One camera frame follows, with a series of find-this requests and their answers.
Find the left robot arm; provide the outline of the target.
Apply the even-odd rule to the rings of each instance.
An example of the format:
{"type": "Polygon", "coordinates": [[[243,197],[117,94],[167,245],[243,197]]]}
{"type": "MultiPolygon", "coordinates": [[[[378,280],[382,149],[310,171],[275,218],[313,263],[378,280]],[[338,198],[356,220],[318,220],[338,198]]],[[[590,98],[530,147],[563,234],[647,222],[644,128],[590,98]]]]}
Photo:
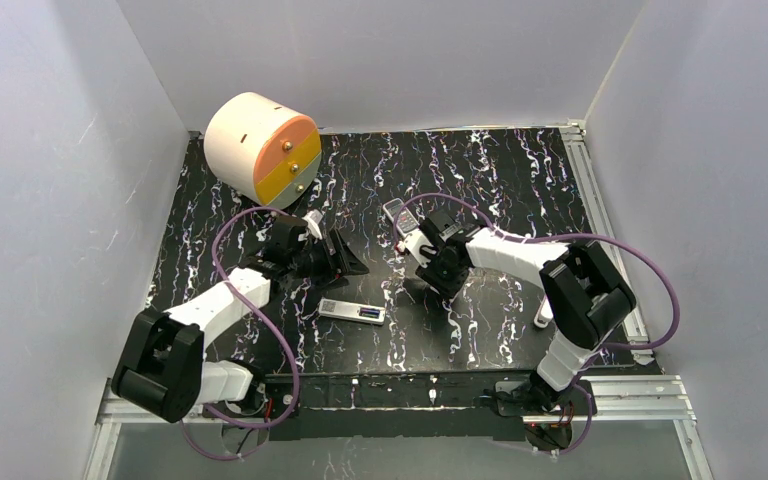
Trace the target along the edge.
{"type": "Polygon", "coordinates": [[[280,216],[260,251],[219,283],[178,306],[136,315],[110,389],[169,423],[220,402],[255,416],[269,404],[263,373],[244,360],[208,361],[207,347],[253,307],[266,306],[284,283],[307,280],[329,290],[368,272],[338,230],[319,227],[315,213],[280,216]]]}

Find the white remote with buttons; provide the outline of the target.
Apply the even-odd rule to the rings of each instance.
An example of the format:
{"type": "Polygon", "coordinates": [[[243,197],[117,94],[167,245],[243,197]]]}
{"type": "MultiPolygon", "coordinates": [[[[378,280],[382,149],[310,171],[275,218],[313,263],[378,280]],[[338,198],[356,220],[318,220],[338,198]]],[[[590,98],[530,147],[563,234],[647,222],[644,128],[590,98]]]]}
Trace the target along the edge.
{"type": "Polygon", "coordinates": [[[395,198],[383,205],[387,219],[396,228],[399,236],[404,237],[419,228],[419,222],[412,212],[405,207],[400,198],[395,198]]]}

